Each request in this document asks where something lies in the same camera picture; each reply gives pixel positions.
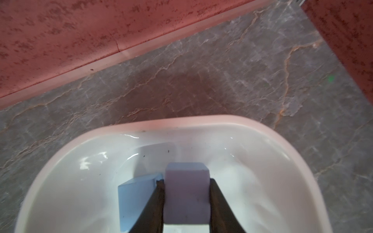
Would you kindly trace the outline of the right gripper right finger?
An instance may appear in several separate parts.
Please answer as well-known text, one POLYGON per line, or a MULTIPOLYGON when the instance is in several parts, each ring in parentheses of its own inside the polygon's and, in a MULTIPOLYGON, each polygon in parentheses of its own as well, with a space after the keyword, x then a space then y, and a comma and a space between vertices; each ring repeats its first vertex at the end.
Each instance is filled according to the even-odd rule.
POLYGON ((245 233, 214 179, 210 179, 209 198, 211 233, 245 233))

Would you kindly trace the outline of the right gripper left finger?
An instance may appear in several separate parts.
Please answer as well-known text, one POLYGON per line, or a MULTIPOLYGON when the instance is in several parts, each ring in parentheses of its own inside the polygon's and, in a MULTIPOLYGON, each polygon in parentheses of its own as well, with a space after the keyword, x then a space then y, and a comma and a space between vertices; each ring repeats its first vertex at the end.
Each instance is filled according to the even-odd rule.
POLYGON ((164 203, 165 184, 164 180, 160 180, 156 182, 155 190, 129 233, 163 233, 164 203))

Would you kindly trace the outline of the blue cube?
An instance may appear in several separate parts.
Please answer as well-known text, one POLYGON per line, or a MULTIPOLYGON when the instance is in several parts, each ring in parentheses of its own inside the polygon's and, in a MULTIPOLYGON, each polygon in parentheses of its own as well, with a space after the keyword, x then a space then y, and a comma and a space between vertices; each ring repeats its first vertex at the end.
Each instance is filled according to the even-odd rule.
POLYGON ((137 222, 153 191, 156 182, 163 179, 161 173, 132 178, 118 186, 120 231, 128 233, 137 222))
POLYGON ((165 224, 209 224, 210 173, 203 163, 169 163, 165 170, 165 224))

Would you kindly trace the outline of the blue cube top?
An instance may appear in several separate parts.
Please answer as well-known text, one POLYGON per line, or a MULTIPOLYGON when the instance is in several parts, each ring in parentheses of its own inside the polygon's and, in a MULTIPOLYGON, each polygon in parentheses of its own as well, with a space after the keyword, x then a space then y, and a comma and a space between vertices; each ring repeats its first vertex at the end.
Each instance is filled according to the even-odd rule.
POLYGON ((203 163, 169 163, 165 170, 165 224, 209 224, 210 173, 203 163))

